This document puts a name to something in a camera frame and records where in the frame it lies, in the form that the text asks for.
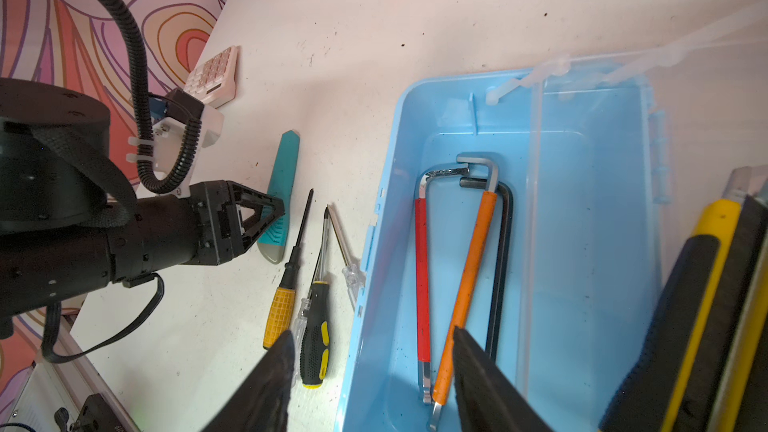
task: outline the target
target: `screwdriver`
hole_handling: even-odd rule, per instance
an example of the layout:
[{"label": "screwdriver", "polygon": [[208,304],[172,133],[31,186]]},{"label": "screwdriver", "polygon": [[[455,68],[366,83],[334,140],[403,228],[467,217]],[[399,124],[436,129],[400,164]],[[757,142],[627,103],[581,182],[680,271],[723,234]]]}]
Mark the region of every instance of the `screwdriver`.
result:
[{"label": "screwdriver", "polygon": [[296,275],[299,272],[299,259],[301,256],[301,239],[304,235],[304,226],[306,225],[306,216],[310,213],[312,205],[312,196],[315,189],[310,189],[310,196],[306,198],[304,207],[304,216],[301,218],[299,226],[299,237],[296,238],[296,245],[290,252],[290,258],[286,262],[286,270],[280,285],[277,286],[275,297],[272,299],[270,315],[266,318],[266,329],[264,330],[264,349],[269,349],[275,343],[283,331],[288,330],[290,326],[290,316],[293,314],[293,302],[296,300]]},{"label": "screwdriver", "polygon": [[322,216],[320,266],[315,269],[310,286],[310,310],[306,316],[306,331],[301,341],[299,369],[305,388],[317,389],[328,371],[330,332],[328,330],[328,282],[325,280],[325,254],[328,244],[330,214],[326,207]]}]

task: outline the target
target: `blue storage bin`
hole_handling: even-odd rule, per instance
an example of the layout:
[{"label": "blue storage bin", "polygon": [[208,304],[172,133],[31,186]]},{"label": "blue storage bin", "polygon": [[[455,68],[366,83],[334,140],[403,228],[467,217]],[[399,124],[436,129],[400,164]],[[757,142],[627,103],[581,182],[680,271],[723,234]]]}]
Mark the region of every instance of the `blue storage bin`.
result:
[{"label": "blue storage bin", "polygon": [[[421,174],[460,152],[490,154],[514,194],[497,364],[557,432],[597,429],[638,358],[663,276],[698,211],[719,196],[732,168],[768,162],[768,117],[756,108],[768,79],[765,43],[698,50],[685,63],[612,85],[594,80],[637,56],[575,60],[567,74],[519,87],[495,106],[485,105],[489,88],[531,71],[425,80],[402,95],[378,223],[361,264],[368,282],[358,300],[337,430],[426,429],[431,406],[421,402],[416,370],[413,203]],[[713,64],[745,81],[723,86]],[[731,128],[703,120],[716,117],[710,109],[724,101],[744,104],[729,111]],[[688,140],[691,127],[704,139]],[[696,161],[704,161],[697,173],[673,173]],[[702,168],[712,173],[704,176]],[[474,176],[485,173],[473,169]],[[675,200],[676,191],[686,199]],[[429,186],[433,377],[480,197],[457,178]],[[481,346],[500,209],[467,322]],[[450,397],[440,431],[459,430],[453,389]]]}]

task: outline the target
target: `teal utility knife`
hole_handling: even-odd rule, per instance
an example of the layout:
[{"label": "teal utility knife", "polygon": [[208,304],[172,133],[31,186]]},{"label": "teal utility knife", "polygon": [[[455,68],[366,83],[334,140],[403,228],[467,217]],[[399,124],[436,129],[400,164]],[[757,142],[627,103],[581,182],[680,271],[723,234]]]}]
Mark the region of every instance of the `teal utility knife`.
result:
[{"label": "teal utility knife", "polygon": [[[275,166],[272,169],[272,178],[270,178],[270,187],[266,190],[268,195],[283,199],[286,214],[278,218],[256,241],[261,254],[273,264],[280,264],[283,261],[283,254],[286,250],[290,222],[288,214],[290,194],[293,190],[293,177],[296,175],[296,161],[298,159],[299,136],[293,130],[289,130],[280,139],[280,147],[277,148]],[[268,213],[268,211],[264,211],[262,215],[265,216]]]}]

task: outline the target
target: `black and yellow screwdriver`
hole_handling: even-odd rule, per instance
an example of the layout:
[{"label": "black and yellow screwdriver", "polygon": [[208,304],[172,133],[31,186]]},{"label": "black and yellow screwdriver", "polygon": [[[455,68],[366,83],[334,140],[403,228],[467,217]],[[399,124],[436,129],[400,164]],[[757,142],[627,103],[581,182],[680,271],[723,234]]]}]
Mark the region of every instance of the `black and yellow screwdriver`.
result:
[{"label": "black and yellow screwdriver", "polygon": [[325,280],[325,254],[328,244],[330,213],[326,207],[322,217],[320,266],[315,268],[310,286],[310,310],[306,314],[306,331],[301,342],[299,368],[305,388],[317,389],[328,371],[330,332],[328,325],[328,281]]},{"label": "black and yellow screwdriver", "polygon": [[283,331],[287,331],[290,326],[290,317],[293,314],[293,303],[296,300],[296,275],[299,272],[299,260],[301,256],[301,239],[304,235],[304,226],[306,225],[306,216],[310,213],[312,205],[312,195],[315,189],[310,190],[310,196],[306,198],[304,207],[304,216],[301,218],[299,226],[299,237],[296,238],[296,245],[290,252],[290,258],[286,262],[286,271],[277,286],[275,297],[272,299],[270,315],[266,318],[266,329],[264,330],[264,349],[269,349],[275,343]]}]

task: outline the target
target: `yellow screwdriver handle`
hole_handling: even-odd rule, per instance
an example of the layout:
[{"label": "yellow screwdriver handle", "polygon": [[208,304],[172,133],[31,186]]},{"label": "yellow screwdriver handle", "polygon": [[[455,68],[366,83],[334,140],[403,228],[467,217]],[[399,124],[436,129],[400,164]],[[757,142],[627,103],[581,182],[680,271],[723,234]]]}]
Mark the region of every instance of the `yellow screwdriver handle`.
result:
[{"label": "yellow screwdriver handle", "polygon": [[294,290],[278,287],[275,291],[272,307],[270,307],[270,316],[266,319],[264,349],[272,347],[272,344],[275,343],[280,334],[288,330],[295,300],[296,291]]},{"label": "yellow screwdriver handle", "polygon": [[451,325],[448,328],[446,346],[442,350],[435,391],[432,393],[432,398],[440,405],[446,405],[453,379],[453,330],[456,327],[464,328],[466,326],[469,305],[472,303],[472,294],[475,292],[475,283],[480,271],[480,264],[485,251],[485,240],[488,238],[488,230],[491,227],[495,206],[496,194],[484,192],[480,201],[475,231],[472,233],[472,241],[469,243],[469,254],[467,254],[467,261],[464,265],[462,281],[458,286],[458,295],[456,296],[456,305],[453,307]]}]

